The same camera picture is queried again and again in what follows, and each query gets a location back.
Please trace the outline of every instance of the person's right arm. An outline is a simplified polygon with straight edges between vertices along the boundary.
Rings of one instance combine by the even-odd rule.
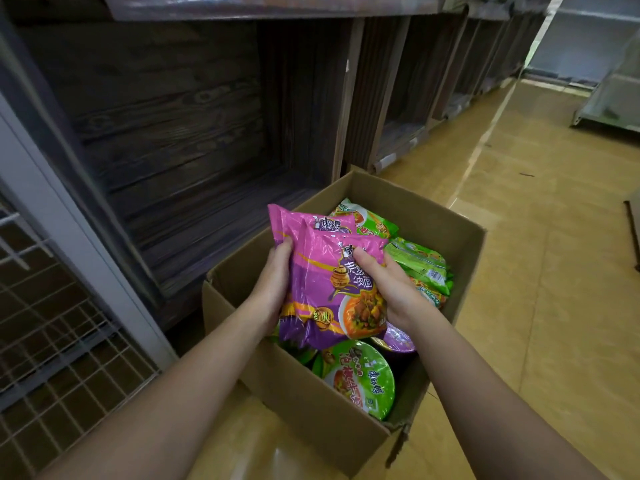
[[[393,259],[385,254],[385,268],[362,249],[354,257],[386,298],[390,322],[411,336],[477,478],[605,478],[498,377]]]

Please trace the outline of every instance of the forearm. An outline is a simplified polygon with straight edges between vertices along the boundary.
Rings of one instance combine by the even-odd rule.
[[[604,478],[494,373],[435,308],[411,332],[478,478]]]
[[[43,478],[184,478],[264,335],[255,319],[261,313],[260,303],[245,302]]]

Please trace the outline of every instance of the wire rack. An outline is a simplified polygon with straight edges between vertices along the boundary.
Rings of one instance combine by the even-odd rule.
[[[0,479],[34,477],[159,373],[0,196]]]

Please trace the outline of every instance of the white metal frame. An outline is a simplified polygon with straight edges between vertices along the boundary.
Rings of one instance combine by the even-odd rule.
[[[164,333],[2,94],[0,186],[160,370],[177,360]]]

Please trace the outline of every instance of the tile floor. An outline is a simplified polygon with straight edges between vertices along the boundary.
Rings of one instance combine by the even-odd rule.
[[[433,131],[382,177],[489,230],[458,329],[612,479],[638,477],[640,273],[624,199],[640,147],[568,128],[584,101],[518,83]],[[479,141],[484,135],[484,144]],[[366,479],[473,478],[435,391],[395,464]],[[190,479],[341,479],[238,386]]]

